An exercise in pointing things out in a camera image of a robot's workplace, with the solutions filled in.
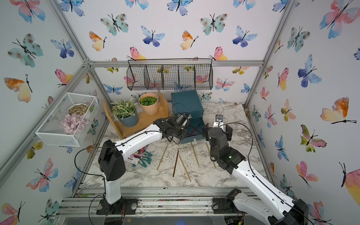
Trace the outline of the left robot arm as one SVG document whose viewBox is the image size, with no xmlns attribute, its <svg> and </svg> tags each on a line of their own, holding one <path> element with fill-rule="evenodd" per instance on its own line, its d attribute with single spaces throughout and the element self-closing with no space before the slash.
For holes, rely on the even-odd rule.
<svg viewBox="0 0 360 225">
<path fill-rule="evenodd" d="M 100 171 L 105 182 L 105 200 L 109 205 L 118 202 L 121 197 L 121 177 L 126 171 L 125 160 L 141 148 L 166 138 L 183 140 L 187 134 L 191 116 L 178 113 L 169 119 L 157 119 L 150 126 L 119 142 L 106 141 L 98 158 Z"/>
</svg>

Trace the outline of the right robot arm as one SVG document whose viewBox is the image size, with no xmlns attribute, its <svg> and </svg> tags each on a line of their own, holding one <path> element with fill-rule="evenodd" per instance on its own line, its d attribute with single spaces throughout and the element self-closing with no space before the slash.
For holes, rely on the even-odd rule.
<svg viewBox="0 0 360 225">
<path fill-rule="evenodd" d="M 294 200 L 264 178 L 238 150 L 229 145 L 232 128 L 229 124 L 203 128 L 203 136 L 210 145 L 211 160 L 249 187 L 259 200 L 248 197 L 235 188 L 226 197 L 225 207 L 237 209 L 266 225 L 307 225 L 308 205 Z"/>
</svg>

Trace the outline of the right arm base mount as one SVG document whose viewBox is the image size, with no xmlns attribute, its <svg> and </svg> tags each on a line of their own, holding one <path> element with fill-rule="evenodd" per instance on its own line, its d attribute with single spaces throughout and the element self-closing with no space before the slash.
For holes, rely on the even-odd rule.
<svg viewBox="0 0 360 225">
<path fill-rule="evenodd" d="M 239 194 L 243 194 L 243 192 L 238 188 L 234 188 L 226 196 L 214 197 L 211 205 L 214 214 L 247 213 L 246 211 L 240 211 L 235 206 L 235 197 Z"/>
</svg>

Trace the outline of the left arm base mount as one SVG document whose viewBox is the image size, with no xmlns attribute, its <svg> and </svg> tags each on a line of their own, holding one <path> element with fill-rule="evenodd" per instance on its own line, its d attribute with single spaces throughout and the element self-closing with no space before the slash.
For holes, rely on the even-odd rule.
<svg viewBox="0 0 360 225">
<path fill-rule="evenodd" d="M 109 204 L 103 198 L 97 206 L 97 215 L 135 215 L 138 199 L 121 198 L 114 204 Z"/>
</svg>

